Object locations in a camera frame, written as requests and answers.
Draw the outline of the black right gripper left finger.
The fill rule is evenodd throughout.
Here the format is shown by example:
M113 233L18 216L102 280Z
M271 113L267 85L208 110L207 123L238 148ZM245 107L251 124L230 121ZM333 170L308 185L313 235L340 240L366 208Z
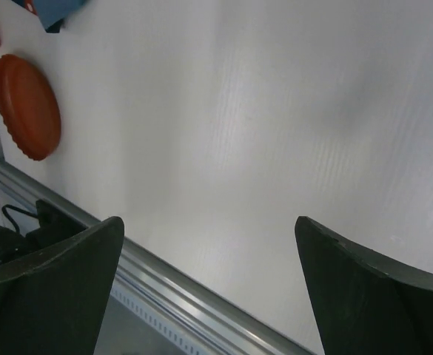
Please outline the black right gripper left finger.
M110 217L0 260L0 354L92 354L123 242L123 220Z

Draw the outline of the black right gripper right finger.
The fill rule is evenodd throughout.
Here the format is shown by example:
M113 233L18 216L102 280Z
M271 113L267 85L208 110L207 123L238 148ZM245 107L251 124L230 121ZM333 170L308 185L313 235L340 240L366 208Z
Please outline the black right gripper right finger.
M325 354L433 354L433 274L300 216L295 239Z

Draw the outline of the red round plate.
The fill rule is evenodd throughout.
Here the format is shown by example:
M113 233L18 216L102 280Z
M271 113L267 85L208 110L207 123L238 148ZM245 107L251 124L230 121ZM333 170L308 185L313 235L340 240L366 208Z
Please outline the red round plate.
M29 159L53 154L61 140L61 115L49 81L14 54L0 58L0 115L13 142Z

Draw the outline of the blue letter placemat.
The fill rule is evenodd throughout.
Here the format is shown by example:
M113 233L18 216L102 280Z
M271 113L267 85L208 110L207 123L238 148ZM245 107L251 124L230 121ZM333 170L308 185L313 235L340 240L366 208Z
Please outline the blue letter placemat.
M46 33L60 33L67 17L80 10L87 0L13 0L38 17Z

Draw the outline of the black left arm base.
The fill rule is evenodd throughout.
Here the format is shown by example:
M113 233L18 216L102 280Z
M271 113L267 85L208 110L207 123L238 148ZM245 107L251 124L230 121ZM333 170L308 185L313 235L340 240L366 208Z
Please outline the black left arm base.
M36 219L39 227L22 235L18 223L9 213L10 210ZM0 226L0 265L60 243L86 229L44 200L36 201L36 213L10 204L3 206L1 211L13 228Z

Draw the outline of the aluminium front rail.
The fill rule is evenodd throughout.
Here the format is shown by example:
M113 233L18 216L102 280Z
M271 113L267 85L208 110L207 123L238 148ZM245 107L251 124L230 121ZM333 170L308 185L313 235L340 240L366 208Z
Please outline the aluminium front rail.
M307 354L130 240L112 296L186 354Z

